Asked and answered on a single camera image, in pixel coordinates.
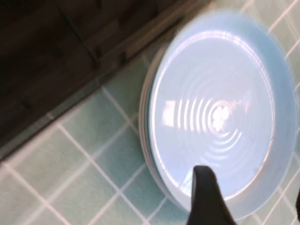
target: concentric rings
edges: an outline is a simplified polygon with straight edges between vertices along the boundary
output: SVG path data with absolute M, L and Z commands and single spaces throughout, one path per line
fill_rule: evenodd
M 184 28 L 161 61 L 146 113 L 147 157 L 162 189 L 189 210 L 193 167 L 208 165 L 234 218 L 260 207 L 295 145 L 291 77 L 274 40 L 241 15 Z

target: light blue plate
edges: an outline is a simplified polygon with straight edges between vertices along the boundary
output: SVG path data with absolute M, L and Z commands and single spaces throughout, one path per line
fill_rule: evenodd
M 235 219 L 262 206 L 294 150 L 295 99 L 281 48 L 263 28 L 229 12 L 189 23 L 150 90 L 151 154 L 174 199 L 190 210 L 192 169 L 208 165 Z

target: floor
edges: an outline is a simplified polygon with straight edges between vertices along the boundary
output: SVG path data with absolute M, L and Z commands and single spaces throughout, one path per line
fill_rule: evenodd
M 300 0 L 217 0 L 210 10 L 236 8 L 264 23 L 281 43 L 300 94 Z M 1 225 L 183 225 L 188 214 L 152 179 L 138 135 L 138 106 L 155 50 L 68 111 L 0 167 Z M 53 120 L 89 84 L 45 116 Z M 300 143 L 284 181 L 239 225 L 299 225 Z

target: white grout line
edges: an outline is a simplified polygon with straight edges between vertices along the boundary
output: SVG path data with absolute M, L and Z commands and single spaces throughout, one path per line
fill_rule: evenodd
M 242 8 L 240 8 L 240 12 L 245 12 L 252 4 L 253 4 L 254 0 L 249 0 L 247 1 Z
M 292 206 L 291 202 L 287 199 L 285 193 L 283 193 L 283 190 L 282 190 L 281 187 L 278 188 L 278 192 L 282 195 L 283 200 L 285 201 L 286 205 L 289 207 L 289 209 L 290 209 L 290 211 L 292 212 L 292 214 L 293 214 L 294 216 L 296 216 L 297 213 L 296 213 L 294 207 Z
M 145 54 L 142 55 L 142 60 L 147 68 L 150 67 L 150 62 Z
M 164 205 L 164 203 L 167 201 L 168 197 L 164 197 L 164 199 L 160 202 L 160 204 L 158 205 L 158 207 L 148 216 L 147 218 L 147 222 L 149 223 L 153 217 L 155 217 L 155 215 L 159 212 L 159 210 L 161 209 L 161 207 Z
M 120 191 L 115 183 L 107 176 L 107 174 L 101 169 L 101 167 L 94 161 L 94 159 L 86 152 L 86 150 L 67 132 L 64 127 L 62 131 L 69 138 L 69 140 L 79 149 L 79 151 L 90 161 L 90 163 L 100 172 L 100 174 L 106 179 L 106 181 L 116 190 L 116 192 L 124 199 L 124 201 L 131 207 L 131 209 L 141 218 L 143 222 L 146 218 L 139 212 L 139 210 L 127 199 L 127 197 Z
M 102 87 L 102 90 L 105 93 L 105 95 L 107 96 L 107 98 L 112 102 L 112 104 L 118 109 L 118 111 L 121 113 L 121 115 L 124 117 L 124 119 L 129 123 L 129 125 L 131 126 L 131 128 L 137 134 L 139 134 L 139 131 L 134 126 L 133 122 L 129 119 L 129 117 L 126 115 L 126 113 L 124 112 L 124 110 L 122 109 L 122 107 L 119 105 L 119 103 L 117 102 L 117 100 L 114 99 L 114 97 L 108 92 L 108 90 L 104 86 Z
M 137 171 L 127 180 L 127 182 L 121 187 L 120 191 L 123 192 L 134 180 L 135 178 L 143 171 L 146 167 L 146 164 L 140 166 Z M 103 213 L 114 203 L 114 201 L 119 197 L 119 193 L 114 194 L 114 196 L 102 207 L 102 209 L 93 217 L 93 219 L 88 223 L 88 225 L 93 225 Z
M 118 137 L 129 127 L 129 125 L 126 123 L 124 124 L 114 135 L 112 135 L 111 138 L 109 138 L 103 146 L 96 151 L 93 154 L 93 158 L 97 159 L 102 152 L 104 152 L 112 143 L 115 142 L 115 140 L 118 139 Z M 55 192 L 52 193 L 47 199 L 49 203 L 53 202 L 77 177 L 79 177 L 88 167 L 90 162 L 87 160 L 81 167 L 79 167 L 70 177 L 68 177 L 65 182 L 58 187 Z M 39 207 L 24 223 L 23 225 L 29 225 L 35 218 L 38 217 L 38 215 L 43 211 L 45 207 L 42 205 Z
M 54 215 L 57 216 L 65 225 L 71 225 L 51 204 L 49 204 L 17 171 L 15 171 L 9 164 L 3 163 L 7 170 L 16 177 L 19 182 L 26 187 L 39 201 L 43 203 Z
M 261 221 L 261 219 L 258 217 L 258 215 L 256 213 L 253 213 L 252 217 L 258 223 L 258 225 L 262 225 L 263 224 L 263 222 Z
M 296 43 L 291 47 L 291 49 L 287 52 L 285 58 L 287 58 L 291 54 L 291 52 L 297 47 L 297 45 L 299 44 L 299 42 L 300 42 L 300 39 L 298 39 L 296 41 Z
M 294 224 L 294 222 L 296 221 L 296 219 L 297 219 L 297 216 L 295 216 L 295 218 L 292 220 L 291 225 Z
M 282 20 L 282 18 L 296 5 L 299 0 L 294 0 L 291 5 L 280 15 L 280 17 L 269 27 L 269 32 L 271 32 L 274 27 Z
M 293 175 L 293 177 L 291 178 L 290 182 L 287 184 L 286 188 L 283 190 L 283 194 L 285 194 L 286 190 L 289 188 L 289 186 L 291 185 L 291 183 L 293 182 L 293 180 L 295 179 L 295 177 L 298 175 L 300 171 L 300 168 L 297 170 L 297 172 Z M 270 217 L 271 213 L 273 212 L 273 210 L 275 209 L 275 207 L 277 206 L 278 202 L 281 200 L 282 195 L 277 199 L 276 203 L 273 205 L 271 211 L 268 213 L 267 217 L 265 218 L 264 222 L 262 225 L 264 225 L 266 223 L 266 221 L 268 220 L 268 218 Z
M 297 88 L 299 88 L 300 86 L 300 82 L 296 85 L 295 90 L 297 90 Z

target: plate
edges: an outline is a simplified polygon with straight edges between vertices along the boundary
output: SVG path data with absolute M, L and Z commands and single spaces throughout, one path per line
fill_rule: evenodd
M 293 76 L 252 20 L 198 17 L 169 45 L 150 89 L 149 149 L 164 186 L 190 210 L 192 171 L 210 166 L 233 217 L 263 205 L 296 142 Z

